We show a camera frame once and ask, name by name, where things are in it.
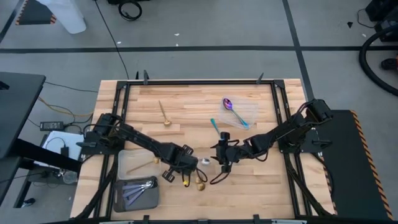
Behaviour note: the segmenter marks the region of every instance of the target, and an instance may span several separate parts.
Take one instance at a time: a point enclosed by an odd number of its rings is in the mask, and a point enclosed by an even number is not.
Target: clear plastic container
[[[248,124],[247,127],[242,124],[239,118],[237,118],[232,111],[227,110],[224,107],[224,98],[227,98],[232,102],[234,111]],[[251,126],[253,126],[257,118],[257,109],[258,104],[248,99],[239,98],[237,96],[223,96],[223,98],[220,100],[218,119],[223,123],[230,124],[237,128],[249,129]]]
[[[119,180],[159,176],[161,163],[154,162],[155,155],[146,149],[122,150],[119,152]]]

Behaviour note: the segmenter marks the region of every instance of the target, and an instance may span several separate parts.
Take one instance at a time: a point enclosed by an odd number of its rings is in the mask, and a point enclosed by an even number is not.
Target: iridescent spoon
[[[242,124],[245,128],[249,127],[249,125],[246,122],[244,122],[244,120],[235,112],[235,110],[232,107],[231,100],[229,100],[227,98],[223,98],[223,105],[224,105],[225,109],[230,110],[230,111],[232,111],[232,113],[235,114],[235,116],[242,122]]]

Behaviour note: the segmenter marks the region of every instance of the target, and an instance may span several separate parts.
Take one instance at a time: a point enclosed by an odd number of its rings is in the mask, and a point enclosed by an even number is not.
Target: black mat
[[[339,217],[392,220],[386,195],[353,111],[333,110],[332,121],[317,128],[320,139],[333,144],[323,150],[333,176],[335,210]]]
[[[55,16],[47,6],[36,0],[26,0],[22,5],[16,25],[54,24]]]

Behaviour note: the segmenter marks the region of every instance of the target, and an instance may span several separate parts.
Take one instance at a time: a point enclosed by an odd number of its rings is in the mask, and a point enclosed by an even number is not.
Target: black metal frame
[[[282,121],[282,115],[280,112],[280,106],[279,106],[279,101],[278,101],[278,96],[277,96],[277,87],[280,88],[280,92],[282,94],[282,102],[284,105],[284,110],[286,113],[286,117],[290,117],[290,110],[289,110],[289,102],[287,101],[287,94],[286,94],[286,89],[285,89],[285,84],[283,80],[135,80],[135,81],[118,81],[116,85],[116,92],[115,92],[115,97],[114,97],[114,103],[113,103],[113,108],[112,108],[112,113],[117,114],[118,110],[118,105],[119,105],[119,99],[120,99],[120,93],[122,88],[125,89],[124,92],[124,99],[123,99],[123,105],[122,105],[122,112],[121,112],[121,117],[123,118],[123,121],[126,119],[126,113],[127,113],[127,104],[129,101],[129,92],[130,88],[132,86],[137,86],[137,85],[270,85],[271,86],[271,92],[272,92],[272,97],[274,101],[274,107],[275,107],[275,113],[277,116],[277,122],[278,124],[281,124]],[[283,153],[284,154],[284,161],[285,161],[285,166],[287,168],[287,163],[291,163],[290,161],[290,155],[288,152]],[[297,169],[297,174],[300,177],[300,179],[303,181],[305,184],[305,178],[303,174],[303,169],[302,169],[302,163],[300,159],[299,154],[294,154],[295,157],[295,163],[296,163],[296,169]],[[106,176],[107,169],[108,169],[108,161],[109,161],[109,156],[105,155],[104,156],[104,164],[102,166],[101,170],[101,176],[100,176],[100,182],[99,184],[101,185],[103,179]],[[117,155],[115,155],[114,162],[117,162]],[[300,209],[299,209],[299,203],[297,201],[297,192],[295,188],[295,182],[291,176],[286,173],[288,181],[289,181],[289,190],[290,190],[290,195],[292,199],[292,206],[293,206],[293,211],[295,217],[300,216]],[[111,212],[112,212],[112,201],[113,201],[113,186],[114,182],[116,181],[116,177],[113,179],[113,181],[110,183],[109,187],[109,195],[108,195],[108,204],[106,207],[106,215],[105,218],[111,219]],[[304,207],[305,207],[305,213],[306,215],[312,215],[311,213],[311,206],[304,196],[302,194],[302,197],[304,199]],[[100,213],[100,206],[102,203],[102,199],[99,200],[96,210],[94,212],[94,218],[99,217]],[[253,220],[212,220],[212,223],[220,222],[229,222],[229,223],[234,223],[234,222],[239,222],[239,223],[259,223],[259,222],[269,222],[269,219],[260,219],[258,215],[254,214]],[[189,222],[204,222],[207,223],[207,220],[158,220],[157,222],[162,222],[162,223],[189,223]]]

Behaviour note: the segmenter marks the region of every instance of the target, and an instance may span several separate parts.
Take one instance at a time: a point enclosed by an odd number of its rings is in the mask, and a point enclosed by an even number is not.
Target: black desk
[[[81,162],[18,139],[39,97],[45,76],[0,72],[0,81],[9,86],[0,90],[0,182],[12,179],[18,168],[31,169],[34,161],[79,172]],[[0,183],[0,204],[12,180]]]

